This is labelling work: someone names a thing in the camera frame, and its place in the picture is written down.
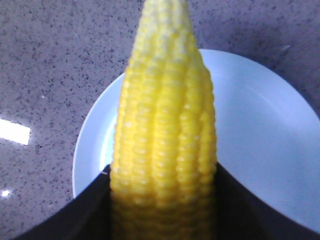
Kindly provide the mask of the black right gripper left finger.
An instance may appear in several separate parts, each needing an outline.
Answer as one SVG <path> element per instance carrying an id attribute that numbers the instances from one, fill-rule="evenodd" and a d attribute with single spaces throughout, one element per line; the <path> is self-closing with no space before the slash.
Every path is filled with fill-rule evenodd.
<path id="1" fill-rule="evenodd" d="M 59 212 L 16 240 L 110 240 L 110 166 Z"/>

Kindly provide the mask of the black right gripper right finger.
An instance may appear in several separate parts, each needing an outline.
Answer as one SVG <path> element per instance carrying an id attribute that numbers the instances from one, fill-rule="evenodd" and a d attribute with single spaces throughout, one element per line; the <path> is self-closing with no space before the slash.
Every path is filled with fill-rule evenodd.
<path id="1" fill-rule="evenodd" d="M 318 240 L 320 235 L 258 199 L 224 167 L 217 165 L 219 240 Z"/>

